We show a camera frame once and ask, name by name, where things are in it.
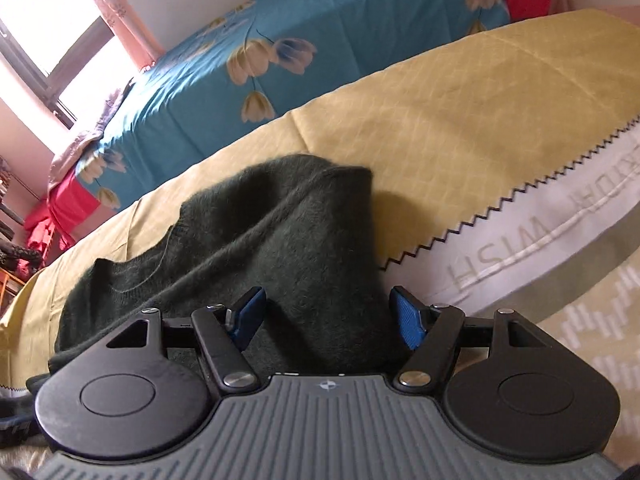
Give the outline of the dark green knit sweater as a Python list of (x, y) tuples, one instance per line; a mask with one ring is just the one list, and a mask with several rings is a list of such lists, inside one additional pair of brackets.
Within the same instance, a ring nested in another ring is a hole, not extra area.
[(157, 244), (84, 273), (48, 369), (143, 308), (185, 318), (260, 286), (266, 317), (244, 353), (260, 378), (390, 374), (406, 349), (374, 260), (372, 180), (366, 167), (288, 155), (196, 193)]

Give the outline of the yellow and beige patterned bedsheet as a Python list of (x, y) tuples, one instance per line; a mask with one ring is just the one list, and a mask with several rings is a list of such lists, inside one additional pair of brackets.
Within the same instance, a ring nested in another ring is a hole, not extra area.
[(1, 320), (1, 383), (44, 372), (100, 257), (154, 245), (202, 188), (282, 155), (369, 167), (387, 284), (519, 310), (616, 387), (606, 452), (639, 459), (639, 11), (479, 32), (320, 96), (146, 194), (36, 274)]

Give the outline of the pink curtain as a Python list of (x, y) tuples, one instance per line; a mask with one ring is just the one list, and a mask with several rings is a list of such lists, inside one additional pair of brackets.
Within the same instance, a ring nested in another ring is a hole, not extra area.
[(139, 68), (154, 66), (165, 54), (128, 0), (93, 1), (107, 26)]

